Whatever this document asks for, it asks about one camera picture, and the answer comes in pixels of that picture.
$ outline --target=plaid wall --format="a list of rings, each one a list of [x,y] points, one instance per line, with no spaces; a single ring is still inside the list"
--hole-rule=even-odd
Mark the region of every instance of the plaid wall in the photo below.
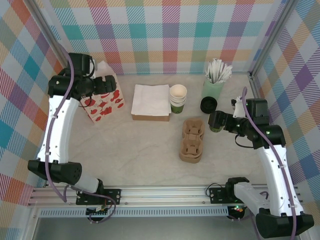
[[[0,5],[0,240],[14,240],[40,184],[27,161],[46,127],[49,78],[62,67],[23,0]]]
[[[250,68],[249,68],[250,72],[253,70],[253,68],[254,68],[254,66],[255,66],[255,64],[257,62],[257,59],[259,58],[259,56],[261,54],[262,49],[264,49],[266,43],[268,42],[270,34],[271,34],[272,30],[275,28],[277,20],[281,16],[281,13],[283,12],[287,1],[288,0],[281,0],[281,3],[279,5],[278,9],[276,10],[276,13],[273,16],[273,19],[272,19],[267,31],[264,34],[264,37],[263,37],[263,39],[262,39],[262,41],[261,41],[261,43],[259,45],[259,48],[258,48],[258,50],[256,51],[256,53],[254,55],[253,61],[252,61],[251,65],[250,65]]]
[[[285,0],[37,2],[68,51],[105,60],[117,74],[149,74],[202,73],[212,58],[248,71],[272,21],[268,14]]]
[[[320,0],[300,0],[256,83],[274,124],[284,129],[287,159],[305,208],[320,225]]]

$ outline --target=cardboard box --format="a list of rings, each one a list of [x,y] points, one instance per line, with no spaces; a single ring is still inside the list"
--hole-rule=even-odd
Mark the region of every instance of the cardboard box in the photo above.
[[[116,82],[116,90],[103,95],[93,95],[90,103],[90,98],[81,99],[81,105],[88,114],[89,118],[94,122],[99,122],[106,115],[114,111],[118,111],[125,105],[124,96],[116,74],[112,74]]]
[[[168,116],[143,116],[143,115],[132,115],[133,120],[138,121],[161,121],[161,122],[169,122],[170,115]]]

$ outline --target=paper cup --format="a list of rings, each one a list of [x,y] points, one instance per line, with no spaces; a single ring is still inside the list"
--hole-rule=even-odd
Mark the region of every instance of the paper cup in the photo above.
[[[174,85],[170,88],[170,97],[176,100],[182,100],[187,96],[187,89],[181,84]]]
[[[170,102],[173,102],[173,103],[176,103],[176,104],[180,104],[180,103],[186,102],[186,99],[187,99],[187,98],[174,99],[174,98],[171,98],[171,97],[170,97]]]
[[[182,106],[174,106],[172,103],[171,103],[171,111],[174,113],[174,114],[180,114],[182,113],[183,109],[184,109],[184,104]]]
[[[183,102],[173,102],[173,101],[170,101],[170,104],[171,105],[174,105],[175,107],[181,107],[182,105],[185,105],[186,101],[183,101]]]

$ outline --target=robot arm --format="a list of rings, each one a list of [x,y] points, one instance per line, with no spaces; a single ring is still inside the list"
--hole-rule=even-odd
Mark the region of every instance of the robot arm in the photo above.
[[[252,142],[252,148],[258,151],[264,168],[269,199],[266,200],[260,195],[245,177],[228,179],[225,184],[227,195],[234,202],[241,200],[247,205],[255,215],[257,229],[264,238],[290,236],[293,229],[293,217],[296,218],[297,222],[296,235],[299,235],[311,228],[314,225],[314,220],[312,215],[304,213],[304,209],[296,196],[288,168],[283,131],[278,125],[269,125],[268,103],[265,99],[252,98],[246,100],[248,114],[253,123],[274,146],[281,160],[281,164],[279,164],[275,153],[266,140],[255,130],[249,119],[245,118],[245,115],[241,116],[243,111],[237,110],[237,104],[235,106],[237,117],[222,111],[216,111],[210,115],[208,124],[214,132],[224,129],[240,137],[246,136]],[[293,196],[293,205],[290,202],[282,168],[288,179],[288,186]]]
[[[69,53],[69,56],[74,66],[74,80],[71,91],[55,118],[51,130],[48,153],[49,173],[54,183],[65,183],[88,193],[101,194],[99,189],[103,189],[102,181],[84,173],[80,163],[69,162],[69,139],[80,99],[113,92],[116,89],[116,82],[113,76],[96,78],[95,64],[91,56],[80,53]],[[49,113],[44,140],[37,160],[28,161],[28,169],[45,180],[47,180],[45,171],[46,140],[50,120],[54,117],[54,112],[61,103],[70,81],[69,65],[49,81]]]

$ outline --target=white tabletop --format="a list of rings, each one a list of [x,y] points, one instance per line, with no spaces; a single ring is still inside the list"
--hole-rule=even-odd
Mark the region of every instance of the white tabletop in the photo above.
[[[104,185],[224,184],[230,177],[247,177],[253,184],[265,184],[262,164],[253,149],[237,146],[232,133],[210,131],[209,115],[200,110],[204,79],[202,74],[118,76],[126,106],[96,124],[79,107],[72,125],[69,161],[81,163],[83,171],[103,180]],[[183,112],[172,113],[169,122],[132,120],[135,84],[184,85],[187,99]],[[218,99],[217,110],[233,114],[231,99],[241,95],[244,86],[248,88],[247,97],[252,98],[245,74],[235,74],[229,79]],[[179,158],[183,122],[194,117],[205,122],[203,155],[196,164]],[[242,137],[237,140],[250,145]]]

